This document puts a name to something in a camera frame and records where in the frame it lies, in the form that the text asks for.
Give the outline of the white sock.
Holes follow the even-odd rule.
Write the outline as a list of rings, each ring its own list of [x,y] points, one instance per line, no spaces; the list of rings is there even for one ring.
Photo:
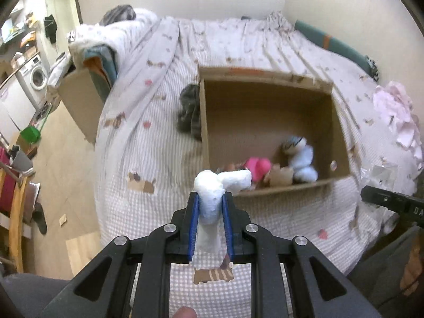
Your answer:
[[[193,188],[199,196],[198,243],[207,253],[218,253],[221,248],[218,221],[222,211],[222,197],[228,192],[237,194],[251,186],[248,169],[223,171],[201,171],[194,179]]]

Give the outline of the cream scrunchie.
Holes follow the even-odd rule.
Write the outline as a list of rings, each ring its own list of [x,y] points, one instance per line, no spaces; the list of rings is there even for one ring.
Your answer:
[[[294,170],[291,167],[272,166],[264,177],[264,183],[269,187],[287,187],[293,184]]]

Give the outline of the light blue fluffy scrunchie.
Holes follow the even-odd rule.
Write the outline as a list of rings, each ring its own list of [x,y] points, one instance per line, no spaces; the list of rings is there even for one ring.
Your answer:
[[[288,165],[293,169],[293,181],[297,183],[313,183],[318,180],[318,172],[313,167],[313,147],[304,146],[289,158]]]

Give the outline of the pink soft toy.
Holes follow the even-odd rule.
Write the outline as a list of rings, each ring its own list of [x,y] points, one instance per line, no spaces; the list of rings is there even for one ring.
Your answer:
[[[244,163],[244,167],[251,172],[251,181],[258,183],[272,168],[272,162],[268,158],[250,157]]]

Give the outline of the grey blue sock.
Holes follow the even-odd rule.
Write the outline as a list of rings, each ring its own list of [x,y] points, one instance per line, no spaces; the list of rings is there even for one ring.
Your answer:
[[[292,156],[297,154],[307,145],[307,140],[302,136],[289,136],[281,144],[281,150],[284,154]]]

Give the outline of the beige stocking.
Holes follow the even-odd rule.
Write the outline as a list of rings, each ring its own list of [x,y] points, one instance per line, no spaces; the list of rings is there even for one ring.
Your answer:
[[[242,170],[242,169],[245,169],[245,166],[244,166],[243,163],[230,163],[230,164],[227,164],[223,167],[219,167],[216,170],[216,173],[219,174],[219,173],[225,172],[225,171],[237,171],[237,170]]]

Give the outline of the clear plastic label wrapper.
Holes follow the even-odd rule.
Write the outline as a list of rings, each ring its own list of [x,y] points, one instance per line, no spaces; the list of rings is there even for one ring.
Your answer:
[[[392,191],[398,176],[398,166],[393,163],[370,165],[361,168],[361,186],[371,186]]]

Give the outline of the pink white clothes pile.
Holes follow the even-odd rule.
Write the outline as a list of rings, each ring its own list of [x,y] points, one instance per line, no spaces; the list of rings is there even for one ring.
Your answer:
[[[413,113],[413,101],[405,86],[395,81],[390,81],[386,86],[378,85],[372,101],[374,110],[394,135],[396,144],[413,155],[421,171],[423,150],[419,119]]]

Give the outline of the checkered dog-print bedsheet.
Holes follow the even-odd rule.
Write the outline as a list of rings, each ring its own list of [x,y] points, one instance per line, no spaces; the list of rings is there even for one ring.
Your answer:
[[[176,120],[180,93],[198,80],[199,65],[278,70],[334,84],[350,176],[236,203],[276,236],[306,236],[340,271],[352,270],[390,218],[386,209],[372,211],[360,200],[361,168],[396,164],[394,188],[407,195],[416,191],[421,171],[374,110],[375,82],[355,63],[308,41],[280,12],[250,20],[163,17],[126,56],[96,139],[101,242],[146,236],[186,205],[202,149],[177,130]]]

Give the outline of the teal bolster cushion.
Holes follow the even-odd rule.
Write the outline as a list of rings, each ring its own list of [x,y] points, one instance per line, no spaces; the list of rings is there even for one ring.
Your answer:
[[[295,22],[295,30],[301,32],[308,40],[324,50],[334,52],[356,63],[375,82],[379,81],[379,69],[377,64],[368,55],[362,55],[348,44],[330,36],[314,26],[306,24],[304,21],[297,20]]]

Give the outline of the wooden chair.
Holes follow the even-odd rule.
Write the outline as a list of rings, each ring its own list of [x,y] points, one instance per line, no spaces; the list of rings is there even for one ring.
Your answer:
[[[28,176],[16,176],[11,168],[1,163],[1,189],[4,186],[4,180],[9,175],[14,181],[13,198],[11,201],[11,210],[9,214],[8,230],[9,238],[9,256],[14,264],[17,273],[24,272],[24,262],[22,253],[22,238],[24,237],[24,199],[26,189],[29,184]]]

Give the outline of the dark striped cloth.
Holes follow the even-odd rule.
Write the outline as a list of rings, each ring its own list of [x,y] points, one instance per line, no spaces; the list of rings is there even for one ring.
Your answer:
[[[201,140],[200,87],[187,85],[180,94],[181,110],[178,112],[177,128],[189,133],[194,139]]]

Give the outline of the cardboard bedside box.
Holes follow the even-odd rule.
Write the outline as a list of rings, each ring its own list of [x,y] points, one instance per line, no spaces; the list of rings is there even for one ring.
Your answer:
[[[96,143],[99,118],[104,107],[87,69],[74,70],[58,87],[59,96],[85,139]]]

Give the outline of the white washing machine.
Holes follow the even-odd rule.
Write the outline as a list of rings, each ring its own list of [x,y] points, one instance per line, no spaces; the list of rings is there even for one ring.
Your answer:
[[[26,61],[16,72],[21,88],[37,110],[41,109],[46,101],[47,75],[39,53]]]

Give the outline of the grey striped pillow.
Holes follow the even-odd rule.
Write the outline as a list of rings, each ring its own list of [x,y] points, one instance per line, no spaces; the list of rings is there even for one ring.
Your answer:
[[[134,19],[136,19],[136,12],[133,7],[129,4],[123,4],[108,10],[101,21],[99,21],[99,24],[101,26],[107,26],[116,22]]]

